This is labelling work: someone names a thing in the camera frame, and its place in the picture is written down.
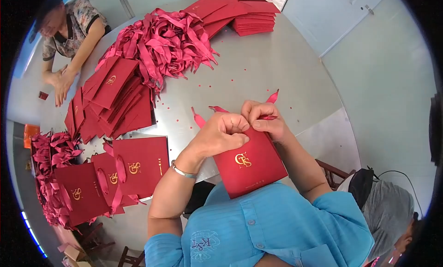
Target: ribbon handle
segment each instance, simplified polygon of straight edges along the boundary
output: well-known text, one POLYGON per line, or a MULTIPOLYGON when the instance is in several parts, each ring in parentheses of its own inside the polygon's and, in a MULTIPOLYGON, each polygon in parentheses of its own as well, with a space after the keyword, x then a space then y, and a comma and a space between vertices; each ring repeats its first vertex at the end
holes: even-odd
POLYGON ((97 169, 97 178, 98 178, 98 184, 100 185, 102 192, 105 194, 109 194, 108 180, 106 179, 106 174, 103 171, 103 169, 101 168, 97 169))

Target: gold logo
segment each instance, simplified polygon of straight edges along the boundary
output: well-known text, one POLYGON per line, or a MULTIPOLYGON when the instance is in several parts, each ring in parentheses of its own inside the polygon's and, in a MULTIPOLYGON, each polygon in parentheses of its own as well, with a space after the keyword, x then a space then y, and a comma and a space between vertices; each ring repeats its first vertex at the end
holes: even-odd
POLYGON ((80 198, 81 198, 81 196, 80 196, 81 189, 80 188, 77 188, 75 190, 71 190, 71 192, 72 192, 72 197, 74 198, 74 200, 76 200, 76 201, 80 200, 80 198))
POLYGON ((116 76, 114 75, 114 76, 110 77, 106 83, 108 85, 112 85, 112 83, 115 81, 115 79, 116 79, 116 76))
POLYGON ((133 164, 128 163, 128 165, 129 165, 129 171, 130 171, 131 174, 137 174, 138 172, 141 172, 139 170, 140 162, 133 163, 133 164))
POLYGON ((116 184, 118 181, 118 177, 117 177, 117 173, 114 174, 109 174, 109 180, 111 181, 112 184, 116 184))
POLYGON ((246 152, 242 153, 242 154, 237 154, 235 156, 235 162, 240 164, 240 168, 242 167, 242 165, 249 167, 252 165, 252 163, 249 161, 249 159, 246 157, 247 154, 246 152))
POLYGON ((159 159, 159 167, 160 167, 160 176, 163 176, 163 172, 162 172, 162 159, 159 159))

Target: pile of ribbons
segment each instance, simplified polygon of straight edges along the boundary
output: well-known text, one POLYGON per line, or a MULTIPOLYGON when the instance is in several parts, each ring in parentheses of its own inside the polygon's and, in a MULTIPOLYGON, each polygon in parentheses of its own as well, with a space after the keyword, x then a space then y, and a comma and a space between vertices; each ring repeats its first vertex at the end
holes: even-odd
POLYGON ((31 137, 37 196, 50 225, 73 229, 67 225, 69 212, 65 201, 68 193, 57 183, 54 169, 74 164, 75 157, 83 151, 76 148, 78 143, 78 138, 71 139, 66 132, 39 133, 31 137))
POLYGON ((186 78, 183 71, 188 67, 195 73, 201 63, 211 69, 211 61, 217 64, 212 54, 219 54, 211 48, 202 24, 193 13, 155 9, 119 32, 95 71, 112 56, 137 60, 140 64, 136 74, 158 95, 163 89, 164 76, 186 78))

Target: embroidered logo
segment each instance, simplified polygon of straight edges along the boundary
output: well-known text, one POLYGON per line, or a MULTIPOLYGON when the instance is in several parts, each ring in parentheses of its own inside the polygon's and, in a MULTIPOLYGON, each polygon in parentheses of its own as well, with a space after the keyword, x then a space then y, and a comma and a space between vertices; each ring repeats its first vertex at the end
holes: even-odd
POLYGON ((203 262, 211 258, 211 254, 217 249, 220 240, 215 231, 196 231, 191 236, 191 260, 203 262))

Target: silver bangle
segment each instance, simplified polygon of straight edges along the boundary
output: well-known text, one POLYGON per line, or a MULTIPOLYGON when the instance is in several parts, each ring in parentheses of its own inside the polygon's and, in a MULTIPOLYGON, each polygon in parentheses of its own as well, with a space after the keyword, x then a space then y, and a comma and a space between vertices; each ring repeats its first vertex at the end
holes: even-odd
POLYGON ((198 174, 189 174, 189 173, 186 173, 186 172, 183 172, 183 171, 177 169, 177 166, 175 166, 175 159, 172 160, 171 164, 172 164, 172 169, 174 169, 174 171, 179 173, 180 175, 185 176, 187 178, 197 178, 198 174))

